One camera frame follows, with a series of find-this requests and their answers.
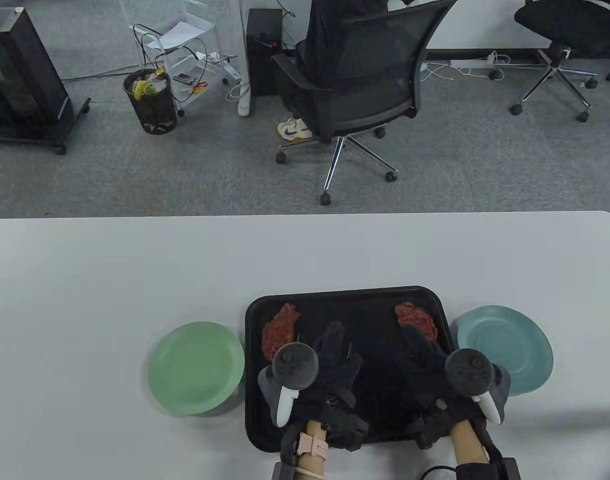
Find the person's left hand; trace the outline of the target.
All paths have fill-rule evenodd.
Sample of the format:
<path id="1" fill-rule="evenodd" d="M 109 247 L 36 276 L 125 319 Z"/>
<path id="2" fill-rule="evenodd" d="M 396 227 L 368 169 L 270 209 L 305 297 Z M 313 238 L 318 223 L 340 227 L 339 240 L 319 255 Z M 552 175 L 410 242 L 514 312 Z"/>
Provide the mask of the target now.
<path id="1" fill-rule="evenodd" d="M 295 402 L 293 418 L 316 421 L 339 430 L 356 405 L 353 384 L 363 364 L 360 354 L 345 342 L 345 327 L 331 322 L 311 345 L 318 357 L 318 375 Z"/>

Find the person's right hand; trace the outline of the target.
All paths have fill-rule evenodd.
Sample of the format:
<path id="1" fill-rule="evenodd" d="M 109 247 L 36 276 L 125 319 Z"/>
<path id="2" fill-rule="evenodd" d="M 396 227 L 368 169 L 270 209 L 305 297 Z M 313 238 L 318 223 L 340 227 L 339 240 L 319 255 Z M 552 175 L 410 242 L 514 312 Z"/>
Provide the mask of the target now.
<path id="1" fill-rule="evenodd" d="M 447 355 L 441 347 L 414 326 L 401 329 L 404 352 L 397 365 L 414 392 L 426 423 L 443 424 L 447 430 L 459 422 L 484 419 L 474 400 L 459 394 L 446 375 Z"/>

